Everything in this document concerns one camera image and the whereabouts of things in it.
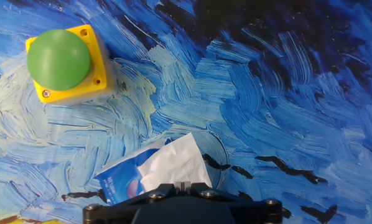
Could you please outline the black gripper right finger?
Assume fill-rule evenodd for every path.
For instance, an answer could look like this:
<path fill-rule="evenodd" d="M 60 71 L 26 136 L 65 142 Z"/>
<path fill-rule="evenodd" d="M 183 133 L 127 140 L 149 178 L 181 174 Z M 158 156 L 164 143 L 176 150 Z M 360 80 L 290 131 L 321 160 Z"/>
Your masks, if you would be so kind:
<path fill-rule="evenodd" d="M 234 195 L 203 182 L 182 182 L 182 195 L 199 199 L 205 215 L 224 215 L 236 223 L 282 223 L 282 202 L 275 198 L 255 201 L 240 190 Z"/>

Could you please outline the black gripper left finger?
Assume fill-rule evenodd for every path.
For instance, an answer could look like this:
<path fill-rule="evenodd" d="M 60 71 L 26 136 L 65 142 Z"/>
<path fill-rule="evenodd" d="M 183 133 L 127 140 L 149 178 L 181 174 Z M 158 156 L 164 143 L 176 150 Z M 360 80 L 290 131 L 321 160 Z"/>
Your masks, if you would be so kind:
<path fill-rule="evenodd" d="M 153 203 L 179 196 L 182 183 L 160 184 L 158 188 L 141 194 L 135 198 L 123 201 L 113 206 L 103 206 L 98 203 L 89 204 L 83 208 L 83 224 L 111 223 L 114 220 L 131 223 L 136 212 Z"/>

